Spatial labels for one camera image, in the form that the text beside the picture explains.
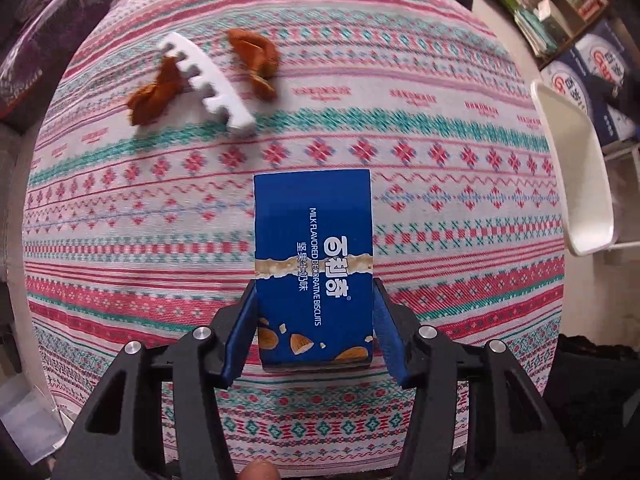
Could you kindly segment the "operator fingertip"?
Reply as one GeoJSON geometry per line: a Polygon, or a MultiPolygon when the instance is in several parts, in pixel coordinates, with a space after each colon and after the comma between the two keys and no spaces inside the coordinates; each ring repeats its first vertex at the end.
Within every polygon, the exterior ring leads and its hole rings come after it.
{"type": "Polygon", "coordinates": [[[238,480],[280,480],[278,468],[268,460],[254,460],[238,474],[238,480]]]}

